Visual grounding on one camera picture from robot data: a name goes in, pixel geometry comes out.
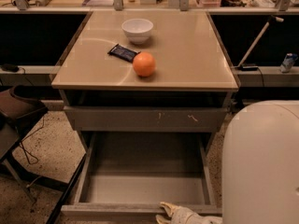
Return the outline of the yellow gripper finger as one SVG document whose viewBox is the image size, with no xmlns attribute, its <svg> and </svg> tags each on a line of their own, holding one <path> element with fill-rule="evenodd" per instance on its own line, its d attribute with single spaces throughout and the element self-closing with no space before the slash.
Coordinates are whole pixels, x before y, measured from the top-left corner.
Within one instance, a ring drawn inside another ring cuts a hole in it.
<svg viewBox="0 0 299 224">
<path fill-rule="evenodd" d="M 178 210 L 178 205 L 168 202 L 160 202 L 160 206 L 164 209 L 169 217 L 172 217 Z"/>
<path fill-rule="evenodd" d="M 166 219 L 161 215 L 156 216 L 156 221 L 158 224 L 171 224 L 171 221 L 169 219 Z"/>
</svg>

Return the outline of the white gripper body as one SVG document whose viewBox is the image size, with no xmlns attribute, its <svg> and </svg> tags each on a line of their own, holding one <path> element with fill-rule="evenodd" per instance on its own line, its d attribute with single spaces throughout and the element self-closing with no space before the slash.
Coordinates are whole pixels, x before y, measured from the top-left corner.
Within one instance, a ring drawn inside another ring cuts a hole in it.
<svg viewBox="0 0 299 224">
<path fill-rule="evenodd" d="M 179 206 L 171 212 L 171 224 L 223 224 L 223 222 L 221 217 L 203 217 L 187 207 Z"/>
</svg>

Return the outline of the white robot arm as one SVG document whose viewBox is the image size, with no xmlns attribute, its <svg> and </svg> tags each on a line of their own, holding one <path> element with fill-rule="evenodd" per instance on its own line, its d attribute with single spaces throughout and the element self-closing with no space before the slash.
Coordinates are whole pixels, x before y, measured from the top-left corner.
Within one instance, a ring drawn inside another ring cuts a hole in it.
<svg viewBox="0 0 299 224">
<path fill-rule="evenodd" d="M 221 162 L 222 216 L 161 202 L 158 224 L 299 224 L 299 102 L 248 105 L 230 121 Z"/>
</svg>

